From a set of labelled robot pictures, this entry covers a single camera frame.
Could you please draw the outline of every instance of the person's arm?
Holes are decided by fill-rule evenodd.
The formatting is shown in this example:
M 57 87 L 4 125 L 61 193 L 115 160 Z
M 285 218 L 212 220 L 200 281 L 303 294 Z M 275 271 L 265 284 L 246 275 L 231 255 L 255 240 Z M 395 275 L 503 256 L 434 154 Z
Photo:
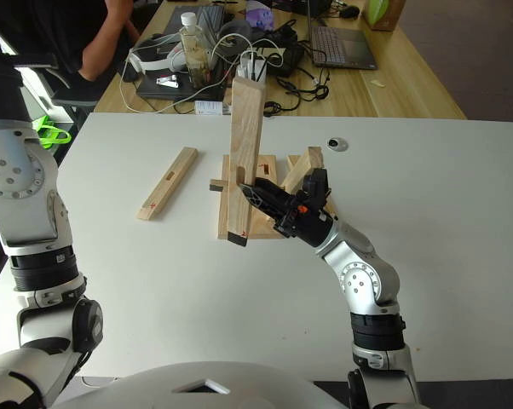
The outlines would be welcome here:
M 134 23 L 132 23 L 131 20 L 126 21 L 125 27 L 126 30 L 128 30 L 128 35 L 130 35 L 132 45 L 135 45 L 135 43 L 137 43 L 137 41 L 139 40 L 139 36 L 141 34 L 137 31 L 137 29 L 134 26 Z
M 83 51 L 83 65 L 78 73 L 88 81 L 95 81 L 111 64 L 118 38 L 129 21 L 132 0 L 105 0 L 107 17 L 94 39 Z

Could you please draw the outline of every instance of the green object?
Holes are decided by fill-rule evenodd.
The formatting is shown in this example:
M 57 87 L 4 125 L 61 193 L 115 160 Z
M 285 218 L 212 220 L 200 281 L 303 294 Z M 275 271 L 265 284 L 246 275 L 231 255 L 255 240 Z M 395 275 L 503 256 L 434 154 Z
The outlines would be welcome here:
M 54 122 L 48 115 L 37 118 L 33 121 L 33 129 L 38 133 L 39 140 L 44 149 L 50 149 L 54 144 L 62 145 L 71 141 L 71 134 L 54 126 Z
M 385 15 L 388 7 L 389 0 L 370 0 L 368 4 L 368 22 L 371 26 Z

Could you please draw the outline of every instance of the power strip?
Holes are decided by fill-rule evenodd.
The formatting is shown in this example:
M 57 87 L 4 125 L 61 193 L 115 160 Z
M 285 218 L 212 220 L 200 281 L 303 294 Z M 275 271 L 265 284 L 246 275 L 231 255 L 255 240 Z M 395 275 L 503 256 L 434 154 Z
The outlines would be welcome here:
M 239 65 L 236 69 L 236 75 L 238 77 L 242 78 L 248 78 L 253 81 L 256 81 L 258 76 L 260 75 L 260 78 L 258 79 L 259 83 L 265 83 L 266 82 L 266 67 L 264 66 L 265 60 L 255 60 L 255 72 L 253 75 L 253 63 L 250 57 L 243 57 L 241 61 L 239 62 Z

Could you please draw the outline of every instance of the laptop keyboard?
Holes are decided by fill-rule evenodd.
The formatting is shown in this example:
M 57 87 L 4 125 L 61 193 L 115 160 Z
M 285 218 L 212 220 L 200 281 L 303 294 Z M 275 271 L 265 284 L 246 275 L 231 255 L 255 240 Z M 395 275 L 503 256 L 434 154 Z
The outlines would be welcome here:
M 314 51 L 314 61 L 316 63 L 336 63 L 345 64 L 345 54 L 343 53 L 342 43 L 337 34 L 330 27 L 313 27 L 312 39 L 315 42 L 315 48 L 325 51 L 323 53 Z
M 209 22 L 211 24 L 211 29 L 214 32 L 218 32 L 221 29 L 224 7 L 214 5 L 201 7 L 199 10 L 198 26 L 207 26 L 207 22 Z

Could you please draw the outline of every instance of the plastic bottle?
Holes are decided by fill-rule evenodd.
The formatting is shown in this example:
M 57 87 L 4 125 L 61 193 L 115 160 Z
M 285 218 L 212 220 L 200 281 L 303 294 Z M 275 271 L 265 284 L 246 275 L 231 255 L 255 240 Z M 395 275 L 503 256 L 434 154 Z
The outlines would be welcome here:
M 183 28 L 181 34 L 182 47 L 185 51 L 188 73 L 195 89 L 200 89 L 210 82 L 210 69 L 207 61 L 204 31 L 196 26 L 195 13 L 181 14 Z

